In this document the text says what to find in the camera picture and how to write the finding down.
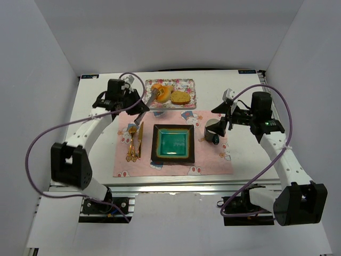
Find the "steel serving tongs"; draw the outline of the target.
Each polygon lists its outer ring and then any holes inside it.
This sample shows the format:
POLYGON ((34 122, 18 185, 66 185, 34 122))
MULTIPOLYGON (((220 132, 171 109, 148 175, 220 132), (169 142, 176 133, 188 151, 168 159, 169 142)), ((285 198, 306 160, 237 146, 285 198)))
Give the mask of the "steel serving tongs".
POLYGON ((152 90, 151 97, 149 98, 149 100, 145 104, 148 107, 148 109, 142 110, 142 112, 137 116, 137 118, 134 120, 134 124, 135 125, 137 125, 137 126, 140 125, 141 120, 143 119, 145 113, 150 110, 149 107, 157 99, 157 97, 159 95, 160 95, 160 90, 159 89, 153 89, 152 90))

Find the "ring donut bread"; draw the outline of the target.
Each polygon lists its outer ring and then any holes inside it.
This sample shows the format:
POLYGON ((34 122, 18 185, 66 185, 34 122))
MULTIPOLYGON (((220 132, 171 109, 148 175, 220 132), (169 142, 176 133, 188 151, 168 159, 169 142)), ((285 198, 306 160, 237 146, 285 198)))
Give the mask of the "ring donut bread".
POLYGON ((159 89, 160 95, 157 97, 156 101, 158 103, 165 103, 171 97, 171 92, 166 88, 167 85, 161 85, 159 83, 154 84, 151 88, 152 89, 159 89))

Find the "brown bread slice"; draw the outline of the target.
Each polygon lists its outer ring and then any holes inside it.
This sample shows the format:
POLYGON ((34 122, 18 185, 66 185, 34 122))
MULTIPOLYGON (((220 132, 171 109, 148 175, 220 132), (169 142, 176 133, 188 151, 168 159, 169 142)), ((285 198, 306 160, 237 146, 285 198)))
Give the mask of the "brown bread slice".
POLYGON ((170 96, 170 100, 172 104, 185 105, 191 101, 191 96, 187 92, 174 91, 170 96))

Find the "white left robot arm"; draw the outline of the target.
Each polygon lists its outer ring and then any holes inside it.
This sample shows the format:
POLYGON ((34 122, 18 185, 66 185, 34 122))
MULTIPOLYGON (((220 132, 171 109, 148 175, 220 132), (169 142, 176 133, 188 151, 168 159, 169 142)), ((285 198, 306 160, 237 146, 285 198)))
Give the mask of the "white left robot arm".
POLYGON ((74 187, 97 201, 112 202, 110 189, 93 177, 88 155, 102 132, 121 112, 137 115, 149 111, 132 87, 135 78, 133 73, 124 73, 118 79, 108 80, 107 90, 98 95, 78 130, 65 142, 51 147, 53 181, 74 187))

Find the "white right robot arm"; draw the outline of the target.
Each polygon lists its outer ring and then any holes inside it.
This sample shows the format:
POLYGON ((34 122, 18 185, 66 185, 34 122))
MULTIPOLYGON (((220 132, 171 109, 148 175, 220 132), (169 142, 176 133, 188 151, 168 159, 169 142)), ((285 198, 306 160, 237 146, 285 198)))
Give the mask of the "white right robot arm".
POLYGON ((235 92, 228 89, 223 102, 212 110, 222 114, 219 122, 207 126, 207 130, 224 136, 233 125, 250 128, 257 142, 268 154, 280 179, 281 192, 275 193, 264 185, 250 180, 242 189, 221 205, 225 218, 250 218, 276 221, 281 226, 319 223, 322 218, 327 189, 315 183, 305 172, 289 147, 290 136, 279 120, 272 117, 272 97, 268 92, 254 92, 251 105, 246 109, 237 106, 235 92))

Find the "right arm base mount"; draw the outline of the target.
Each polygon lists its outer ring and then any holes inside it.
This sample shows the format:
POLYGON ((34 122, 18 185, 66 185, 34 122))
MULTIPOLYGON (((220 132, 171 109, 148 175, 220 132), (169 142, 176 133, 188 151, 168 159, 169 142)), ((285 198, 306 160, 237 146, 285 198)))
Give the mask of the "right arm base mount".
POLYGON ((252 213, 252 215, 247 217, 224 217, 224 226, 234 227, 234 226, 272 226, 274 225, 274 218, 272 213, 265 211, 262 214, 256 214, 258 211, 263 211, 264 209, 260 206, 251 203, 249 198, 249 192, 251 189, 256 188, 266 188, 260 184, 250 185, 244 191, 241 192, 239 196, 236 196, 231 203, 224 209, 225 214, 244 214, 252 213))

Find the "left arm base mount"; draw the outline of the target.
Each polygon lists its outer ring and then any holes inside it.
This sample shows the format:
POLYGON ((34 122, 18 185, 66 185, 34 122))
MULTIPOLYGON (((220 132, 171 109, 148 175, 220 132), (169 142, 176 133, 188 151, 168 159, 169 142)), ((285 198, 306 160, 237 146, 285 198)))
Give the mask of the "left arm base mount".
MULTIPOLYGON (((113 197, 116 205, 128 220, 132 219, 135 199, 129 197, 113 197)), ((127 223, 124 216, 113 206, 95 203, 89 199, 82 202, 79 223, 127 223)))

